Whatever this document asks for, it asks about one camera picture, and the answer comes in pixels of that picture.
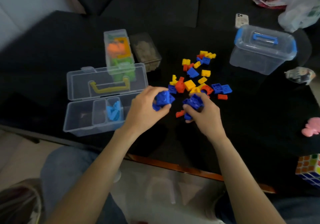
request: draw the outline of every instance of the forearm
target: forearm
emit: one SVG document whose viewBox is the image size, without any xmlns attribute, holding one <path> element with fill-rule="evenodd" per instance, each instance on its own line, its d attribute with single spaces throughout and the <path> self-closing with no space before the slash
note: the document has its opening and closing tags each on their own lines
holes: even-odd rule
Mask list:
<svg viewBox="0 0 320 224">
<path fill-rule="evenodd" d="M 227 137 L 211 141 L 238 224 L 285 224 Z"/>
<path fill-rule="evenodd" d="M 117 130 L 97 159 L 63 197 L 46 224 L 96 223 L 123 157 L 135 140 L 134 134 Z"/>
</svg>

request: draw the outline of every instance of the clear plastic box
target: clear plastic box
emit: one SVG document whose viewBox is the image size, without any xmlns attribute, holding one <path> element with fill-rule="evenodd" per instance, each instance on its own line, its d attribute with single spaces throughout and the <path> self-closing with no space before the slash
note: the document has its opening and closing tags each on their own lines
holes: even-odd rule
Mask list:
<svg viewBox="0 0 320 224">
<path fill-rule="evenodd" d="M 148 33 L 131 35 L 130 41 L 138 62 L 145 64 L 146 72 L 159 67 L 162 58 Z"/>
<path fill-rule="evenodd" d="M 111 72 L 130 72 L 134 69 L 134 57 L 130 48 L 130 41 L 125 29 L 106 31 L 103 33 L 106 52 L 106 66 L 115 67 L 117 71 Z"/>
<path fill-rule="evenodd" d="M 76 136 L 86 136 L 114 131 L 121 127 L 131 106 L 131 101 L 148 86 L 147 74 L 143 63 L 133 64 L 131 77 L 118 73 L 119 68 L 84 67 L 80 71 L 67 73 L 68 99 L 64 132 Z M 118 81 L 119 75 L 129 82 Z M 107 106 L 120 101 L 120 117 L 112 121 L 108 117 Z"/>
<path fill-rule="evenodd" d="M 264 75 L 297 55 L 292 35 L 247 24 L 238 29 L 234 44 L 230 64 Z"/>
</svg>

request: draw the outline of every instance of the tabletop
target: tabletop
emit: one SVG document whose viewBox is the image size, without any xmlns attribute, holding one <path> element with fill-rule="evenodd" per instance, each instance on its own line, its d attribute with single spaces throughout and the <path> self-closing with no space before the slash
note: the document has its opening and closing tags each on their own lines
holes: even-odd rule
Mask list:
<svg viewBox="0 0 320 224">
<path fill-rule="evenodd" d="M 211 100 L 219 106 L 226 134 L 253 176 L 272 186 L 312 188 L 294 175 L 299 156 L 320 152 L 320 136 L 301 134 L 309 118 L 320 117 L 310 87 L 284 77 L 297 60 L 285 62 L 269 76 L 230 65 L 236 29 L 132 25 L 54 12 L 0 54 L 0 125 L 103 149 L 113 132 L 76 137 L 62 131 L 70 102 L 66 73 L 105 67 L 103 32 L 121 28 L 128 35 L 148 32 L 153 39 L 162 61 L 158 70 L 147 73 L 152 86 L 166 87 L 173 74 L 188 79 L 182 71 L 183 58 L 196 62 L 200 50 L 216 53 L 210 65 L 199 69 L 211 70 L 206 84 L 229 84 L 233 90 L 227 101 L 216 95 Z M 142 134 L 129 153 L 220 174 L 214 149 L 195 123 L 175 117 L 187 96 L 187 92 L 176 95 L 170 113 Z"/>
</svg>

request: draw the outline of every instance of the white phone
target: white phone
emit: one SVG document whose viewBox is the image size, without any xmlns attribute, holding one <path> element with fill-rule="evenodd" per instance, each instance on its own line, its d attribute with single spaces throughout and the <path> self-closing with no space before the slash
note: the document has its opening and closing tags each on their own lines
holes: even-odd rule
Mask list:
<svg viewBox="0 0 320 224">
<path fill-rule="evenodd" d="M 240 28 L 242 25 L 249 24 L 249 16 L 241 13 L 235 15 L 235 27 Z"/>
</svg>

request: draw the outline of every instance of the pink figurine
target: pink figurine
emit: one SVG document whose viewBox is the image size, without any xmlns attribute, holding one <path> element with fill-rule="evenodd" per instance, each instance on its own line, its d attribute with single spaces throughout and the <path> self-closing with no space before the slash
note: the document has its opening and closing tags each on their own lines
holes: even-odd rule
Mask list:
<svg viewBox="0 0 320 224">
<path fill-rule="evenodd" d="M 308 120 L 308 124 L 306 124 L 306 128 L 302 129 L 301 133 L 306 137 L 310 137 L 313 135 L 318 135 L 320 132 L 320 118 L 314 117 Z"/>
</svg>

